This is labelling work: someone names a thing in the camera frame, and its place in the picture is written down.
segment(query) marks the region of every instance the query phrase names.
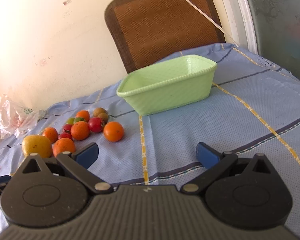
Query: blue tablecloth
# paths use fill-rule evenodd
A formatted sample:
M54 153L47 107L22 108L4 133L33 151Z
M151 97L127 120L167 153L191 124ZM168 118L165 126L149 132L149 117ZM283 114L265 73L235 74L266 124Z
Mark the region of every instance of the blue tablecloth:
M117 186L182 184L204 172L195 147L252 157L263 152L275 166L293 197L286 226L300 236L300 81L278 65L233 44L213 44L176 52L163 60L196 54L218 63L210 96L202 101L149 116L139 116L116 95L118 84L87 97L54 104L31 134L45 127L58 131L82 109L91 114L103 107L110 121L125 129L123 140L108 142L93 134L76 147L99 145L90 171ZM13 173L23 160L22 138L0 143L0 176ZM7 222L0 211L0 231Z

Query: basket rim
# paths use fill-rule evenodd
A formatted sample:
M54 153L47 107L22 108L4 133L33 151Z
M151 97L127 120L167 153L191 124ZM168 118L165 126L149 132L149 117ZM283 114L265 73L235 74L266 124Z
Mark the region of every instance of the basket rim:
M138 70L135 70L135 71L129 73L121 81L121 83L119 84L119 86L117 88L117 91L116 91L117 95L119 97L128 97L128 96L137 95L137 94L140 94L140 93L143 93L143 92L154 90L154 89L166 86L166 85L174 84L174 83L186 80L186 79L194 78L194 77L197 77L197 76L200 76L200 75L212 72L212 71L214 71L217 68L217 63L216 62L212 61L211 59L199 56L199 55L185 55L185 56L181 56L181 57L196 57L196 58L198 58L198 59L200 59L202 61L205 61L206 63L210 64L210 67L208 67L206 69L203 69L203 70L200 70L200 71L197 71L197 72L194 72L194 73L188 73L188 74L185 74L185 75L182 75L182 76L178 76L178 77L167 79L167 80L164 80L164 81L161 81L161 82L157 82L157 83L154 83L154 84L151 84L151 85L147 85L147 86L144 86L144 87L141 87L141 88L136 88L136 89L133 89L133 90L130 90L130 91L126 91L126 92L121 92L121 90L124 87L124 85L127 82L127 80L130 79L135 72L141 71L144 68L151 67L151 66L156 65L156 64L163 63L164 61L163 62L158 62L158 63L152 64L150 66L147 66L147 67L144 67L144 68L141 68L141 69L138 69ZM175 60L175 59L178 59L178 58L181 58L181 57L176 57L176 58L173 58L173 59L169 59L167 61Z

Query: kiwi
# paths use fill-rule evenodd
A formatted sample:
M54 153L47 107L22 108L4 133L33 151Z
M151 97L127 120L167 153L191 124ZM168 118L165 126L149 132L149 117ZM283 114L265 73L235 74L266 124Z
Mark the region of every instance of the kiwi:
M98 114L98 117L101 118L105 123L108 122L109 116L106 113Z
M105 109L103 109L102 107L98 107L98 108L93 110L93 116L98 117L99 114L106 113L106 112L107 111Z

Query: white cable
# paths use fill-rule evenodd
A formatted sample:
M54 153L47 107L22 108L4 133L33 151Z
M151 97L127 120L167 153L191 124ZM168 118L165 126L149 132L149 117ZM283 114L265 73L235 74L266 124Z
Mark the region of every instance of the white cable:
M211 22L215 27L217 27L219 30L221 30L225 35L227 35L235 45L238 46L238 43L228 34L226 33L218 24L216 24L208 15L206 15L203 11L201 11L197 6L195 6L190 0L186 0L194 9L196 9L198 12L200 12L204 17L206 17L209 22Z

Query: light green container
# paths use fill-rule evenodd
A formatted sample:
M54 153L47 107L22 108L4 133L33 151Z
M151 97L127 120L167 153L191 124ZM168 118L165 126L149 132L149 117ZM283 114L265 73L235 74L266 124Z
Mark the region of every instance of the light green container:
M217 63L188 55L156 63L128 74L117 95L140 115L155 114L209 96Z

